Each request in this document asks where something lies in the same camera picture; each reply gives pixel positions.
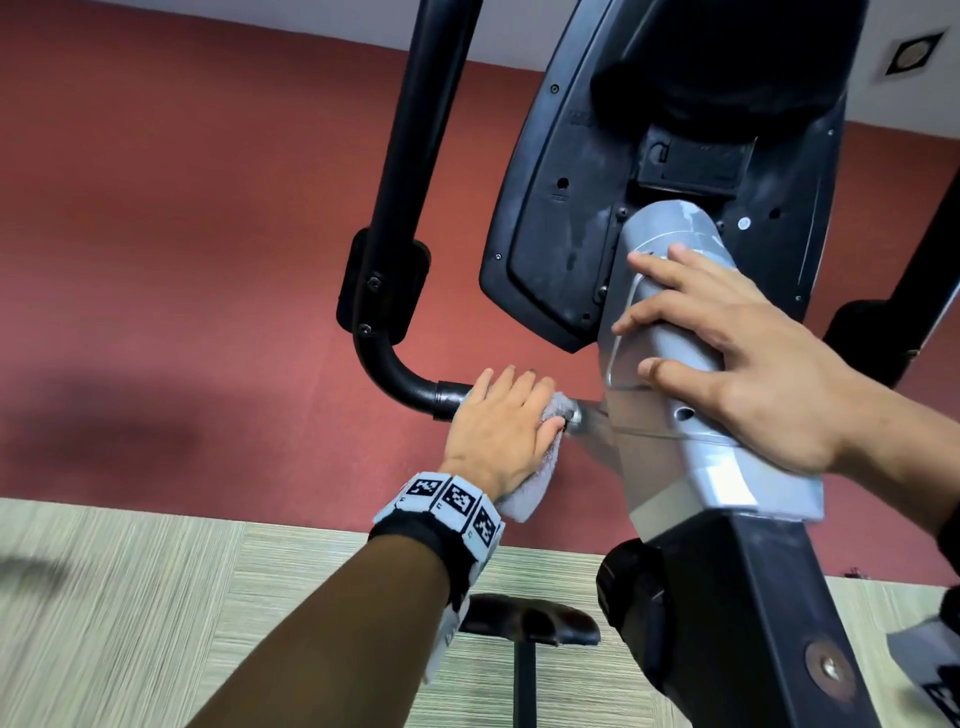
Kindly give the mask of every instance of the black handlebar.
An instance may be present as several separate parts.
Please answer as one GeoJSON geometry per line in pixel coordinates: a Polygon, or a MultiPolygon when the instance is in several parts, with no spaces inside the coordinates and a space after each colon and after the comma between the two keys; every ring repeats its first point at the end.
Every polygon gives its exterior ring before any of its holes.
{"type": "Polygon", "coordinates": [[[483,0],[420,0],[353,306],[353,346],[387,395],[449,421],[469,386],[414,374],[390,343],[400,257],[413,243],[423,201],[483,0]]]}

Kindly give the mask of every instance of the red wall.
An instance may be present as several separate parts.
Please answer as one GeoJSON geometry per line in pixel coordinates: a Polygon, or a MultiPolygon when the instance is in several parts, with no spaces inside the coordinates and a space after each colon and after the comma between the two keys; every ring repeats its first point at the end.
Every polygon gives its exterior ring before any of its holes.
{"type": "MultiPolygon", "coordinates": [[[[0,492],[364,529],[445,428],[383,397],[333,312],[372,211],[404,55],[99,4],[0,6],[0,492]]],[[[468,66],[419,238],[434,267],[401,356],[469,380],[514,362],[595,398],[593,351],[557,352],[476,283],[538,74],[468,66]]],[[[885,295],[960,142],[849,125],[809,323],[885,295]]],[[[904,390],[960,415],[954,311],[904,390]]],[[[830,571],[944,581],[917,529],[831,481],[830,571]]],[[[631,537],[575,446],[509,543],[631,537]]]]}

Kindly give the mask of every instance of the right hand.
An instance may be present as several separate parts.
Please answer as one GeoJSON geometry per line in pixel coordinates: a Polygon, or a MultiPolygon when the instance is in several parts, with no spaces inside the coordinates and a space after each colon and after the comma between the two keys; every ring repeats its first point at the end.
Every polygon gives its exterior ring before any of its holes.
{"type": "Polygon", "coordinates": [[[630,255],[634,270],[671,290],[632,305],[613,333],[657,321],[690,329],[723,354],[726,371],[702,372],[654,358],[640,362],[639,375],[788,471],[836,470],[854,447],[861,403],[875,397],[879,385],[739,272],[681,244],[668,255],[630,255]]]}

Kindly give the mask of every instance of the black wrist cuff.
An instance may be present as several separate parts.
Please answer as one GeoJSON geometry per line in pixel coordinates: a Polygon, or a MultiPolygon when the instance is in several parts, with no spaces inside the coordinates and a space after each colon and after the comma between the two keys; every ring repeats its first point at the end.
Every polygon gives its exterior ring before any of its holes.
{"type": "Polygon", "coordinates": [[[419,541],[444,562],[450,578],[448,603],[459,612],[469,590],[470,569],[476,563],[473,554],[459,533],[437,521],[429,513],[395,510],[370,532],[368,541],[377,536],[406,536],[419,541]]]}

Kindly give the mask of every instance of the forearm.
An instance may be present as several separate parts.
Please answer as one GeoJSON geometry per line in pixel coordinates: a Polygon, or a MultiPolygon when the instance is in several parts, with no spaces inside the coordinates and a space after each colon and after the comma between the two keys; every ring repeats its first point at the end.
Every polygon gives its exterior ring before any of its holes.
{"type": "Polygon", "coordinates": [[[870,381],[840,474],[936,536],[960,503],[960,424],[870,381]]]}
{"type": "Polygon", "coordinates": [[[448,590],[429,548],[373,539],[251,653],[190,728],[402,726],[448,590]]]}

